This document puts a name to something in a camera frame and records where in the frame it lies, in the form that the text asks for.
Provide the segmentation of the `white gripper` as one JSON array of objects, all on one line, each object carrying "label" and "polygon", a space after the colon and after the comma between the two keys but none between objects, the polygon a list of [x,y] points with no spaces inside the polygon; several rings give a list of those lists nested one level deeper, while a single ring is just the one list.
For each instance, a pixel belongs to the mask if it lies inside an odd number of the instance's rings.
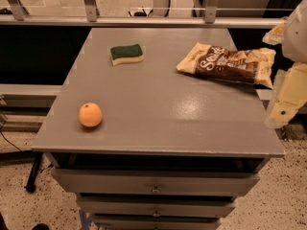
[{"label": "white gripper", "polygon": [[287,71],[278,70],[273,82],[265,124],[281,128],[307,103],[307,0],[299,3],[286,23],[265,33],[262,41],[269,45],[282,44],[283,56],[297,61]]}]

